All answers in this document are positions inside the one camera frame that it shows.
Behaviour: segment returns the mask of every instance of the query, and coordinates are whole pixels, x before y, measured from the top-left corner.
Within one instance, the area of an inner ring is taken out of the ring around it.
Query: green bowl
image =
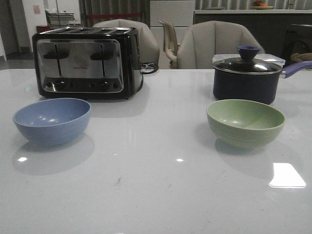
[[[212,132],[239,148],[257,148],[272,142],[282,131],[285,116],[269,105],[249,100],[226,99],[207,108]]]

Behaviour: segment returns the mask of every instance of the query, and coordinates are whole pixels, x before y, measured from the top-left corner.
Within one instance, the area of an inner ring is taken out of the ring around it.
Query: lid knob
[[[259,47],[241,45],[237,47],[240,57],[245,61],[251,61],[260,51]]]

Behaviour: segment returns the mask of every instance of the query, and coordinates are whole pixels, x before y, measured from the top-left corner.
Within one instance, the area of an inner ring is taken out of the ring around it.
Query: saucepan
[[[285,68],[255,59],[258,47],[239,46],[240,58],[227,58],[213,63],[214,96],[222,99],[245,99],[271,104],[275,100],[278,81],[297,71],[312,68],[312,61]]]

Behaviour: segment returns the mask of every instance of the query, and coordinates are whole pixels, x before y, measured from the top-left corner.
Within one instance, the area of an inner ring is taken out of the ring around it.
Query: pot lid
[[[255,58],[250,61],[242,58],[227,58],[214,62],[213,67],[224,72],[247,75],[269,75],[282,71],[282,68],[275,63]]]

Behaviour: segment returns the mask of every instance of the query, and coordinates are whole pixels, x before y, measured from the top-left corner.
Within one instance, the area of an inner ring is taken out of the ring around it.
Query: chair back
[[[216,54],[238,54],[237,46],[262,46],[243,25],[208,21],[190,26],[179,46],[177,61],[179,69],[211,69]]]
[[[96,23],[93,27],[132,27],[138,30],[140,56],[142,63],[155,63],[159,61],[159,46],[150,28],[142,23],[127,19],[114,19]]]
[[[169,21],[162,20],[158,21],[162,24],[164,29],[164,42],[163,42],[163,51],[165,52],[168,59],[170,59],[170,68],[177,68],[177,52],[178,52],[178,43],[176,40],[176,31],[173,24]]]

